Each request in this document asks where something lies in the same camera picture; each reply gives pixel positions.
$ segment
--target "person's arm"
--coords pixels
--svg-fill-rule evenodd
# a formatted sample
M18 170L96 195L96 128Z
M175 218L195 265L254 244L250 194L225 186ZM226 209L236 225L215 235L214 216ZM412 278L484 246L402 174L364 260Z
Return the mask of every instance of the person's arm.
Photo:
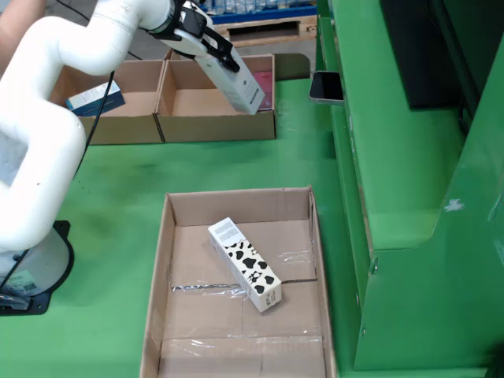
M11 0L0 14L0 76L30 26L44 15L46 0Z

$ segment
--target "white sticker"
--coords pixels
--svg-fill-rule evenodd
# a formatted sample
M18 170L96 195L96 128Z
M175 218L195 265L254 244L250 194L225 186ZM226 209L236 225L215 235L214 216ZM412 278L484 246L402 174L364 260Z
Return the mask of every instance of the white sticker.
M30 291L37 289L35 281L28 270L23 270L18 273L14 273L6 285L4 286L6 291L12 294L28 294Z

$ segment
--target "green machine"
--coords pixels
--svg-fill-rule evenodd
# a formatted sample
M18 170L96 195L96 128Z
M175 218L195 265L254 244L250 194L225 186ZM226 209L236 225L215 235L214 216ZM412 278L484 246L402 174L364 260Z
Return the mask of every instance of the green machine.
M452 56L486 46L464 23L474 2L425 4L439 32L457 33ZM331 109L351 249L332 277L340 372L484 376L504 341L503 29L490 63L454 59L477 106L465 138L456 107L410 108L380 0L318 6L317 69L340 72L345 91ZM485 65L476 98L463 71Z

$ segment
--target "smartphone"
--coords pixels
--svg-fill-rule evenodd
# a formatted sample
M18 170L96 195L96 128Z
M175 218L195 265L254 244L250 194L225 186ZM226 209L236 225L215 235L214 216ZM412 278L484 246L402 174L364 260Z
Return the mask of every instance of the smartphone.
M317 71L313 74L309 99L319 104L343 105L343 88L337 72Z

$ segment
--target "green cabinet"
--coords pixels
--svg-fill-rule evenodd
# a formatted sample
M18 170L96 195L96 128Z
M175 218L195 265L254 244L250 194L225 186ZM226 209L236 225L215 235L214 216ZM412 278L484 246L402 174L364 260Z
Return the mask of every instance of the green cabinet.
M410 110L379 0L332 0L332 17L318 46L343 80L332 128L361 310L339 368L482 376L504 341L504 43L464 139L453 109Z

